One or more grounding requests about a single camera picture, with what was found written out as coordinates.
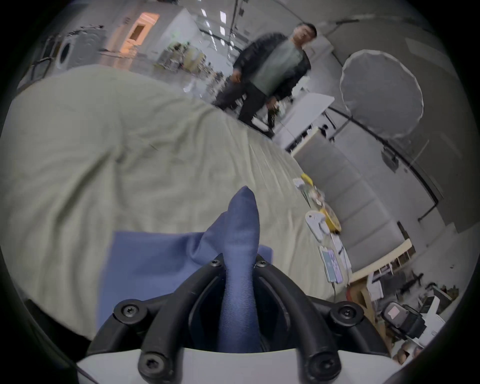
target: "man's hand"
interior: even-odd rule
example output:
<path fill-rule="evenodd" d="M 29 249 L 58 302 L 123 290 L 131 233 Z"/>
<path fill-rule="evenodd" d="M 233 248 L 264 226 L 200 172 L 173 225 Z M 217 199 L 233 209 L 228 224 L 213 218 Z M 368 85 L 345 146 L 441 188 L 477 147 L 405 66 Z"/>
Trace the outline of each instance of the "man's hand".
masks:
<path fill-rule="evenodd" d="M 272 97 L 270 100 L 267 101 L 266 106 L 268 109 L 274 109 L 276 104 L 276 97 Z"/>
<path fill-rule="evenodd" d="M 241 80 L 241 72 L 238 69 L 234 69 L 232 75 L 230 76 L 230 80 L 233 83 L 239 83 Z"/>

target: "gray t-shirt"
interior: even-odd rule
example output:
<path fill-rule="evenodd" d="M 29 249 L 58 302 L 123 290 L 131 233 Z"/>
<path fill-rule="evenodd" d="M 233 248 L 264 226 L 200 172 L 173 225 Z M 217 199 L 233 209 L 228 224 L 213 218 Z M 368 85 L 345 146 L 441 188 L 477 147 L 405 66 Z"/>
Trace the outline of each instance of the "gray t-shirt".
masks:
<path fill-rule="evenodd" d="M 279 44 L 268 56 L 251 83 L 270 96 L 284 80 L 285 74 L 303 60 L 303 52 L 290 40 Z"/>

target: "black jacket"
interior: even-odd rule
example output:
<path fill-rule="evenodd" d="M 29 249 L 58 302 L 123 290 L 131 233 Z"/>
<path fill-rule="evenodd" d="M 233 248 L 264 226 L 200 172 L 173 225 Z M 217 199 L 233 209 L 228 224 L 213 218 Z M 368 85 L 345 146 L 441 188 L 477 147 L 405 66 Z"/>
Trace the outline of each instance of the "black jacket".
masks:
<path fill-rule="evenodd" d="M 267 57 L 270 56 L 273 50 L 286 39 L 287 37 L 284 34 L 269 33 L 259 37 L 245 48 L 233 64 L 234 69 L 241 71 L 242 82 L 248 82 L 265 62 Z M 284 81 L 282 81 L 272 93 L 272 96 L 275 96 L 277 100 L 282 100 L 283 98 L 290 96 L 293 87 L 297 85 L 299 80 L 311 68 L 310 60 L 308 60 L 307 54 L 303 51 L 303 60 L 286 74 Z"/>

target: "doorway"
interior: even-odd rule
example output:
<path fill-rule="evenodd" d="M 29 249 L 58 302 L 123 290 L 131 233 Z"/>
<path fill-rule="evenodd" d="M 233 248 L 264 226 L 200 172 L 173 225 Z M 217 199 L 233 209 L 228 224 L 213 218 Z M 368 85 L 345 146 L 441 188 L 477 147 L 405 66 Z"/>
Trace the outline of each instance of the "doorway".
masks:
<path fill-rule="evenodd" d="M 133 23 L 127 38 L 121 46 L 120 53 L 127 54 L 133 47 L 142 45 L 158 18 L 159 15 L 156 13 L 143 12 L 137 21 Z"/>

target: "blue cloth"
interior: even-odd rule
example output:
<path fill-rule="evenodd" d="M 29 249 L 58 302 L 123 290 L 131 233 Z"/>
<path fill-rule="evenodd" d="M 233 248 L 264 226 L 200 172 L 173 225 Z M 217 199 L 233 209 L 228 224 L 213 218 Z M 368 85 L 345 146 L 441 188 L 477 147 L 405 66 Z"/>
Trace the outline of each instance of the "blue cloth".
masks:
<path fill-rule="evenodd" d="M 218 325 L 218 352 L 261 352 L 252 282 L 259 240 L 257 202 L 253 192 L 243 187 L 225 212 L 223 260 L 227 278 Z"/>
<path fill-rule="evenodd" d="M 223 352 L 258 351 L 252 266 L 257 249 L 270 263 L 273 254 L 271 248 L 258 245 L 259 234 L 255 196 L 247 187 L 235 194 L 228 211 L 205 232 L 116 232 L 100 281 L 97 328 L 120 301 L 171 293 L 202 265 L 223 253 L 227 282 L 218 347 Z"/>

